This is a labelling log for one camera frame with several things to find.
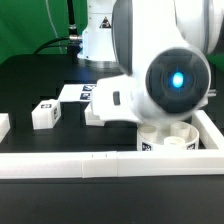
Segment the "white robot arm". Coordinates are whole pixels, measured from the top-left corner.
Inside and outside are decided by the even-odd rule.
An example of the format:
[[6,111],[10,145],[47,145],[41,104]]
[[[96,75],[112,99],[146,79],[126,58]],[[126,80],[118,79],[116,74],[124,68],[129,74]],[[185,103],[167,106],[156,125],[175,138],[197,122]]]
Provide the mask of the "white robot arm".
[[136,123],[190,117],[207,104],[206,56],[223,25],[224,0],[116,0],[112,43],[122,74],[97,82],[93,114]]

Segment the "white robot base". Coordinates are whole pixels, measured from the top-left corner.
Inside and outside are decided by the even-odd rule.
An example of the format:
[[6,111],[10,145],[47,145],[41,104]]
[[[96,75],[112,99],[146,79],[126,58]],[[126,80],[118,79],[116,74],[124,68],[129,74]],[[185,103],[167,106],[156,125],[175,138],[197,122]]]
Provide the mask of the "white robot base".
[[116,0],[87,0],[87,26],[82,32],[81,64],[117,68],[112,45],[112,10]]

